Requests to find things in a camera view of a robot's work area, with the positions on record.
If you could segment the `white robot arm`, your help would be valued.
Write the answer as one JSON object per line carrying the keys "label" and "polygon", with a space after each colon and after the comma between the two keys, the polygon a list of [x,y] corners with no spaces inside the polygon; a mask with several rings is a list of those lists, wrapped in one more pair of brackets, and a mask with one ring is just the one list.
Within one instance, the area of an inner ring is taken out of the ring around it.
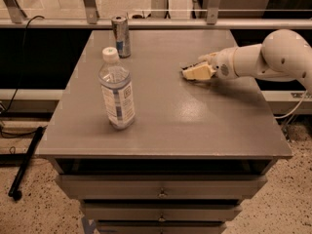
{"label": "white robot arm", "polygon": [[250,76],[260,80],[297,80],[312,93],[312,48],[298,33],[280,29],[261,44],[225,48],[199,57],[182,68],[186,80],[236,79]]}

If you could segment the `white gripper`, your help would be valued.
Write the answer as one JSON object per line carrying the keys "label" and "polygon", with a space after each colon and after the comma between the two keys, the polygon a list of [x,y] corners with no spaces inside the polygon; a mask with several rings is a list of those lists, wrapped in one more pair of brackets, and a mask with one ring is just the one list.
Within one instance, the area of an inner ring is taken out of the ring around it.
{"label": "white gripper", "polygon": [[182,76],[186,80],[197,81],[210,80],[213,76],[219,79],[236,79],[238,77],[234,68],[236,50],[237,47],[232,47],[201,55],[198,57],[198,61],[202,62],[183,68]]}

